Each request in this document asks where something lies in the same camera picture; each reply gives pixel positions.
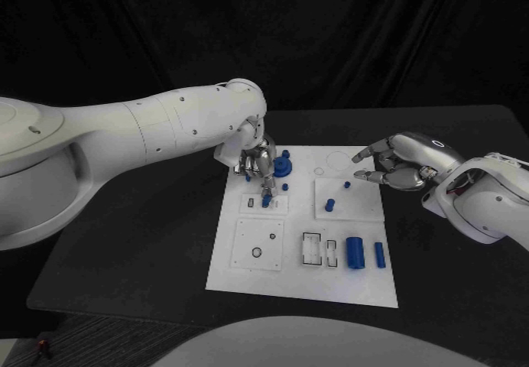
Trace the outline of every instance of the blue object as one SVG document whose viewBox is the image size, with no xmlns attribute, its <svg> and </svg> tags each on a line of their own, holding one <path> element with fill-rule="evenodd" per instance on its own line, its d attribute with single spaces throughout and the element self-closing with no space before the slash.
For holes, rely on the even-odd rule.
<svg viewBox="0 0 529 367">
<path fill-rule="evenodd" d="M 335 199 L 328 200 L 326 211 L 332 212 L 335 208 Z"/>
<path fill-rule="evenodd" d="M 359 237 L 349 237 L 348 245 L 348 266 L 352 269 L 364 269 L 367 262 L 364 259 L 364 241 Z"/>
<path fill-rule="evenodd" d="M 286 157 L 277 157 L 274 159 L 274 176 L 286 177 L 293 172 L 293 162 Z"/>
<path fill-rule="evenodd" d="M 380 268 L 385 268 L 387 267 L 387 260 L 384 258 L 383 242 L 375 242 L 375 253 L 377 253 L 377 266 Z"/>
<path fill-rule="evenodd" d="M 270 205 L 270 201 L 273 200 L 273 196 L 272 195 L 264 195 L 263 196 L 263 207 L 264 208 L 269 208 L 269 205 Z"/>
</svg>

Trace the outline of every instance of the dark table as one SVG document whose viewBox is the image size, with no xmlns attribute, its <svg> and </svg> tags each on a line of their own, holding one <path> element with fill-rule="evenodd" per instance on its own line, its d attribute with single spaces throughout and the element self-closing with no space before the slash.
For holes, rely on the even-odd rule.
<svg viewBox="0 0 529 367">
<path fill-rule="evenodd" d="M 279 145 L 370 145 L 423 132 L 466 158 L 529 161 L 529 139 L 502 106 L 270 112 Z M 348 320 L 475 356 L 529 361 L 529 252 L 482 245 L 383 187 L 400 309 L 207 291 L 228 168 L 214 150 L 122 174 L 64 230 L 31 293 L 39 310 L 217 327 L 274 315 Z"/>
</svg>

